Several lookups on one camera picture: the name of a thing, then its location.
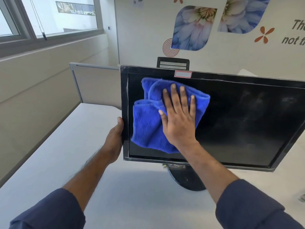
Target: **window frame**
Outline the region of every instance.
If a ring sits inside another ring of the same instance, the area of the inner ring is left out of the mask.
[[[35,35],[22,0],[0,0],[0,7],[3,15],[6,20],[10,19],[9,21],[7,20],[7,22],[12,33],[19,34],[0,37],[0,58],[103,34],[104,28],[100,0],[93,0],[93,2],[97,29],[66,32],[58,35],[55,34],[54,36],[47,35],[46,40],[45,38],[39,38]]]

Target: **monitor base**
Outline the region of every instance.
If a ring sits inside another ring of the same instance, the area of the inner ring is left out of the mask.
[[[185,189],[190,191],[203,191],[206,189],[190,165],[167,164],[167,167],[172,178]]]

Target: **red spiral circle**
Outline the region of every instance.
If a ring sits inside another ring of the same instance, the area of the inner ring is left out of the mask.
[[[167,56],[167,57],[174,57],[178,54],[179,49],[173,49],[171,48],[171,44],[172,44],[172,38],[167,39],[164,44],[163,44],[163,53]]]

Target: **white desk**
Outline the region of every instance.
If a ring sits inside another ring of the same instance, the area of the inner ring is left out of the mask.
[[[0,228],[60,188],[104,143],[121,111],[80,104],[0,189]],[[305,226],[305,152],[296,144],[274,173],[233,170],[278,200]],[[179,186],[161,164],[110,165],[86,210],[85,228],[221,228],[207,191]]]

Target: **chair backrest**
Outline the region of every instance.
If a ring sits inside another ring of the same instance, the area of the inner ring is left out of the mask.
[[[188,59],[158,57],[157,67],[175,70],[189,70],[190,61]]]
[[[119,67],[70,63],[73,79],[82,103],[121,108],[121,77]]]

